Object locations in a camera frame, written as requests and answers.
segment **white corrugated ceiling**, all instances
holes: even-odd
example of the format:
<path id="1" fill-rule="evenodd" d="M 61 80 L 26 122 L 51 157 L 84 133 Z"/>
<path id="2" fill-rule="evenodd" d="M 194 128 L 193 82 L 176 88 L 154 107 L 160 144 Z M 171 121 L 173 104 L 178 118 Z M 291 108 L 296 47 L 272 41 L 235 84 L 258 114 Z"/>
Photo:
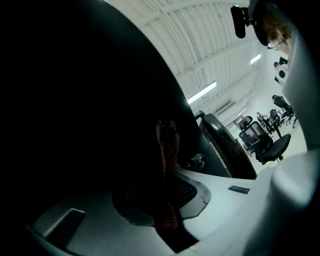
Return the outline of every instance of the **white corrugated ceiling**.
<path id="1" fill-rule="evenodd" d="M 230 8 L 249 0 L 108 0 L 149 38 L 189 99 L 205 85 L 217 87 L 190 104 L 194 112 L 216 113 L 236 102 L 231 122 L 250 100 L 262 52 L 253 28 L 237 38 Z"/>

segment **chair headrest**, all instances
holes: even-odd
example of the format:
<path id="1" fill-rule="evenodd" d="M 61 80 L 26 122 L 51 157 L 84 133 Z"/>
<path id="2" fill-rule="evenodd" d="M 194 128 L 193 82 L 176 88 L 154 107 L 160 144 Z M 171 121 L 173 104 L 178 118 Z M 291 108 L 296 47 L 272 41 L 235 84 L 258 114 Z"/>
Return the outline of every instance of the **chair headrest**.
<path id="1" fill-rule="evenodd" d="M 253 118 L 251 116 L 247 115 L 241 121 L 239 121 L 237 123 L 237 125 L 241 130 L 243 130 L 252 122 L 252 120 L 253 120 Z"/>

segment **hat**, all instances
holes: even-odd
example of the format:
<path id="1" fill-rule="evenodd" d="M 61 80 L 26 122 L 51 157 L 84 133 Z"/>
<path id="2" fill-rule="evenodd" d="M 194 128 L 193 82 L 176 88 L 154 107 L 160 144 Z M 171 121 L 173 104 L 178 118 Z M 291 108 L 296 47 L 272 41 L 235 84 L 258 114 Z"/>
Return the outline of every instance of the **hat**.
<path id="1" fill-rule="evenodd" d="M 250 0 L 248 7 L 248 15 L 252 20 L 256 37 L 264 46 L 268 45 L 268 37 L 263 30 L 263 14 L 266 11 L 266 2 L 267 0 Z"/>

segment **white floor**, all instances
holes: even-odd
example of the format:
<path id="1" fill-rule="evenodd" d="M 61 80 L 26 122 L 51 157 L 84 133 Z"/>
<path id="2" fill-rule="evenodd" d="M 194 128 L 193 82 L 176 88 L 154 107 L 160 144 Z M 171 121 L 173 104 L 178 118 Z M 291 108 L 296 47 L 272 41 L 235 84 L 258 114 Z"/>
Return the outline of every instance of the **white floor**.
<path id="1" fill-rule="evenodd" d="M 282 136 L 286 134 L 291 134 L 291 140 L 290 140 L 289 146 L 286 149 L 286 151 L 282 154 L 284 159 L 287 159 L 291 156 L 294 156 L 303 152 L 307 152 L 305 137 L 301 129 L 301 126 L 299 124 L 299 121 L 295 123 L 294 128 L 292 127 L 292 124 L 293 124 L 293 120 L 291 124 L 289 123 L 288 125 L 283 124 L 279 128 L 279 131 Z M 276 141 L 277 139 L 279 139 L 279 136 L 276 131 L 271 136 L 273 141 Z M 275 167 L 278 164 L 277 161 L 274 161 L 274 162 L 267 162 L 265 165 L 262 165 L 258 160 L 256 160 L 256 156 L 254 153 L 252 154 L 252 157 L 249 157 L 249 159 L 257 174 L 261 172 L 263 169 L 268 168 L 269 166 Z"/>

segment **fluorescent light fixture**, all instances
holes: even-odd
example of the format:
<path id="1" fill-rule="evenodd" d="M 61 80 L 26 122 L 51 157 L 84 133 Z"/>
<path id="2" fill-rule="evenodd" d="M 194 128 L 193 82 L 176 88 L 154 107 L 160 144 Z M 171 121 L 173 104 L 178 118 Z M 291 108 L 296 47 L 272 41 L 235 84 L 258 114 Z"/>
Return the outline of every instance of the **fluorescent light fixture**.
<path id="1" fill-rule="evenodd" d="M 250 60 L 250 64 L 255 63 L 257 60 L 259 60 L 261 58 L 261 54 L 255 56 L 253 59 Z"/>
<path id="2" fill-rule="evenodd" d="M 245 111 L 247 108 L 248 108 L 248 107 L 246 106 L 246 107 L 244 108 L 244 110 L 242 110 L 242 111 L 241 111 L 239 114 L 237 114 L 236 116 L 237 116 L 237 117 L 240 116 L 240 115 L 242 114 L 242 112 Z"/>
<path id="3" fill-rule="evenodd" d="M 206 88 L 202 89 L 197 94 L 195 94 L 190 99 L 188 99 L 188 103 L 191 104 L 192 102 L 199 99 L 201 96 L 203 96 L 204 94 L 206 94 L 207 92 L 215 88 L 216 86 L 217 86 L 217 82 L 214 81 L 213 83 L 209 84 Z"/>

